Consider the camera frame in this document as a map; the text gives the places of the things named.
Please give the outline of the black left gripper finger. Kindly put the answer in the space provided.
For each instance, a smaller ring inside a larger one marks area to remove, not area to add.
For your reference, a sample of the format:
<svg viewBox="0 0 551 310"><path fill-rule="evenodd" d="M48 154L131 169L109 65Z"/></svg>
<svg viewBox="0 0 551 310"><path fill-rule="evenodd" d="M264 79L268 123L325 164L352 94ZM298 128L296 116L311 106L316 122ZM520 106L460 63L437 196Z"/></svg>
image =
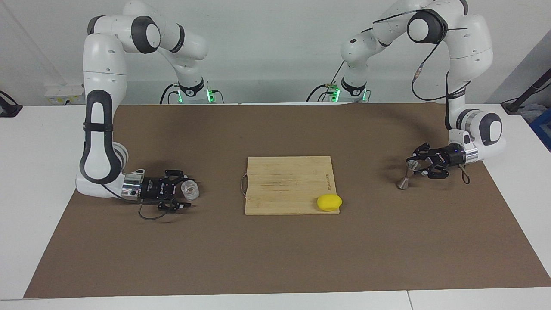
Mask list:
<svg viewBox="0 0 551 310"><path fill-rule="evenodd" d="M423 175L429 179L446 179L449 176L449 166L446 164L431 164L427 167L415 169L416 175Z"/></svg>
<svg viewBox="0 0 551 310"><path fill-rule="evenodd" d="M419 164L428 164L433 165L436 163L436 159L431 155L431 146L429 143L423 143L417 147L410 157L407 158L407 163L410 161L415 161Z"/></svg>

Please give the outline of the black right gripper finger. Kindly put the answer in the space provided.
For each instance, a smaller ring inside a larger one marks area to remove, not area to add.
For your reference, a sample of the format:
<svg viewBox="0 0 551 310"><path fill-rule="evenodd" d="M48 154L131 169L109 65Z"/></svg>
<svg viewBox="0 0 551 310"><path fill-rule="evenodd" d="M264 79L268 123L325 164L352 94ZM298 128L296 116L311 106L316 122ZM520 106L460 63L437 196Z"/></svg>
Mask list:
<svg viewBox="0 0 551 310"><path fill-rule="evenodd" d="M193 207L193 204L189 202L180 202L176 198L158 198L158 200L158 210L166 213L175 213L181 209Z"/></svg>
<svg viewBox="0 0 551 310"><path fill-rule="evenodd" d="M167 169L166 177L169 178L171 182L175 185L185 181L195 181L195 179L189 178L187 175L185 175L182 170L175 169Z"/></svg>

